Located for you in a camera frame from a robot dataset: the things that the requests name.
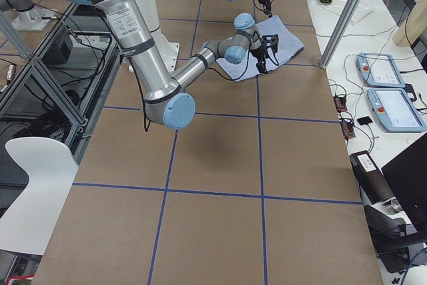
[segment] wire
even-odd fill
[[[66,17],[67,19],[69,19],[75,26],[76,26],[76,28],[84,35],[84,32],[81,30],[81,28],[78,26],[78,24],[74,21],[74,20],[72,20],[72,18],[70,18],[70,16],[69,15],[67,15],[67,14],[65,14],[65,13],[62,13],[62,12],[60,12],[60,11],[58,11],[58,10],[54,10],[54,9],[50,9],[50,8],[47,8],[47,7],[45,7],[45,6],[42,6],[42,5],[39,5],[39,4],[35,4],[36,6],[39,6],[39,7],[41,7],[41,8],[44,8],[44,9],[46,9],[46,10],[50,10],[50,11],[52,11],[52,12],[54,12],[54,13],[58,13],[58,14],[60,14],[61,16],[63,16],[63,17]],[[74,35],[74,32],[72,32],[72,30],[71,30],[71,28],[67,28],[69,31],[70,31],[70,33],[71,33],[71,35],[74,37],[74,39],[78,42],[78,43],[80,43],[80,44],[82,44],[82,45],[84,45],[84,46],[86,46],[86,47],[90,47],[90,48],[92,48],[92,52],[93,52],[93,54],[95,55],[95,58],[96,58],[96,60],[97,60],[97,63],[99,64],[99,61],[98,61],[98,57],[96,56],[96,52],[95,52],[95,50],[94,49],[97,49],[97,50],[102,50],[102,49],[100,49],[100,48],[96,48],[96,47],[94,47],[94,46],[91,46],[91,45],[87,45],[87,44],[83,44],[83,42],[80,40],[80,39],[78,39],[78,38],[76,38],[76,36]],[[86,38],[86,40],[87,40],[87,42],[88,43],[91,43],[90,42],[90,40],[89,40],[89,38],[88,38],[88,36],[86,36],[86,35],[84,35],[85,36],[85,38]]]
[[[418,68],[418,69],[413,69],[413,70],[404,70],[404,71],[399,71],[399,73],[413,73],[414,71],[420,71],[420,70],[424,70],[424,68]]]
[[[22,126],[25,126],[26,128],[29,128],[29,126],[28,125],[26,125],[26,124],[24,124],[24,123],[11,123],[10,125],[8,125],[5,129],[3,129],[2,131],[1,131],[1,133],[0,133],[0,137],[10,128],[10,127],[12,127],[12,126],[14,126],[14,125],[22,125]]]
[[[30,92],[32,96],[34,96],[39,101],[41,101],[41,105],[43,106],[43,109],[45,109],[46,111],[53,111],[55,109],[52,105],[46,102],[47,95],[45,96],[45,98],[41,98],[27,84],[25,84],[24,87],[27,88],[27,90]]]
[[[361,128],[359,128],[358,126],[355,125],[354,128],[356,128],[359,131],[361,131],[369,139],[368,153],[370,153],[374,149],[375,140],[371,139],[371,137],[369,137],[369,135],[364,130],[362,130]]]
[[[145,111],[146,102],[145,102],[145,99],[144,99],[144,93],[142,91],[141,82],[139,81],[138,75],[136,74],[136,69],[134,68],[133,70],[134,70],[133,73],[135,74],[135,77],[136,77],[136,82],[138,84],[139,94],[141,95],[141,100],[142,100],[142,112],[144,114],[144,131],[147,133],[148,130],[149,130],[149,126],[151,125],[151,120],[147,117],[147,112]]]
[[[7,62],[7,63],[10,63],[10,64],[12,64],[12,65],[14,65],[14,66],[16,66],[17,64],[16,63],[13,63],[12,61],[10,61],[10,60],[6,60],[6,59],[3,59],[3,58],[0,58],[0,60],[1,61],[5,61],[5,62]]]
[[[237,78],[228,78],[228,77],[226,77],[226,76],[224,76],[224,75],[222,75],[218,70],[216,70],[215,68],[213,68],[213,67],[209,67],[209,68],[207,68],[206,70],[213,70],[214,72],[216,72],[218,75],[220,75],[221,76],[221,78],[222,79],[224,79],[224,80],[227,80],[227,81],[237,81],[237,80],[239,80],[240,78],[242,78],[244,75],[245,75],[245,73],[246,73],[246,71],[248,70],[248,66],[249,66],[249,55],[250,55],[250,53],[248,52],[248,58],[246,59],[246,67],[245,67],[245,70],[243,71],[243,73],[239,76],[239,77],[237,77]]]
[[[415,259],[421,255],[421,253],[427,251],[427,247],[423,248],[422,250],[420,250],[418,253],[415,254],[415,256],[411,259],[411,261],[408,264],[408,267],[406,268],[405,274],[403,274],[403,278],[402,278],[402,282],[400,283],[400,285],[404,285],[406,276],[408,275],[409,269],[412,267],[412,264],[414,263]]]

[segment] cardboard surface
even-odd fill
[[[268,284],[382,284],[363,206],[266,200],[266,235]]]
[[[255,10],[156,1],[182,29],[179,65]],[[122,67],[35,285],[382,283],[306,0],[273,8],[304,38],[297,63],[239,84],[207,71],[188,88],[198,114],[176,133],[143,132]]]
[[[73,186],[32,284],[145,282],[162,196]]]
[[[257,199],[170,194],[152,284],[264,283]]]

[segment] folded towel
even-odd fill
[[[256,26],[260,30],[261,35],[279,35],[279,48],[276,53],[279,66],[287,63],[297,52],[304,48],[304,44],[293,33],[289,32],[278,16],[273,16],[261,23],[257,23]],[[268,51],[270,57],[275,60],[271,49]],[[235,79],[244,72],[246,61],[248,60],[248,54],[250,55],[249,51],[246,52],[245,58],[238,65],[229,63],[224,58],[218,59],[217,62],[231,78]],[[249,79],[259,75],[260,73],[256,68],[257,62],[257,59],[250,55],[248,70],[246,70],[245,74],[236,81]],[[268,71],[275,70],[279,66],[274,65],[269,59],[266,61]]]

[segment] computer monitor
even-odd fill
[[[427,231],[426,156],[424,134],[382,168],[389,187],[419,232]]]
[[[408,146],[383,168],[384,179],[412,225],[393,220],[372,206],[365,206],[366,219],[378,257],[389,272],[398,272],[427,243],[427,134]],[[413,265],[425,265],[418,256]]]

